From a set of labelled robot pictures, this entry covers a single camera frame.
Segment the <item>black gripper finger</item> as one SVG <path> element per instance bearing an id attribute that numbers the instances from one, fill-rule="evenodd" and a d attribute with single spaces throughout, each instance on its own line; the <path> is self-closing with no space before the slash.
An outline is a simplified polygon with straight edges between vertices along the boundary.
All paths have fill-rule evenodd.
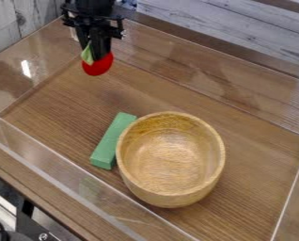
<path id="1" fill-rule="evenodd" d="M 89 43 L 89 29 L 83 25 L 77 25 L 75 27 L 75 33 L 80 43 L 80 47 L 81 49 L 85 49 Z"/>
<path id="2" fill-rule="evenodd" d="M 95 26 L 89 31 L 93 60 L 101 60 L 111 52 L 111 33 L 107 26 Z"/>

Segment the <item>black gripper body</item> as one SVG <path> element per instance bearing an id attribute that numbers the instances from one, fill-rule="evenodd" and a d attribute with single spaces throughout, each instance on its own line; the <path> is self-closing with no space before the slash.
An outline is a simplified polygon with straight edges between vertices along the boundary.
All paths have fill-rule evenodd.
<path id="1" fill-rule="evenodd" d="M 107 26 L 111 37 L 121 39 L 124 18 L 115 14 L 115 2 L 116 0 L 65 0 L 60 5 L 64 25 L 73 30 L 77 25 L 83 25 L 89 31 L 95 26 Z"/>

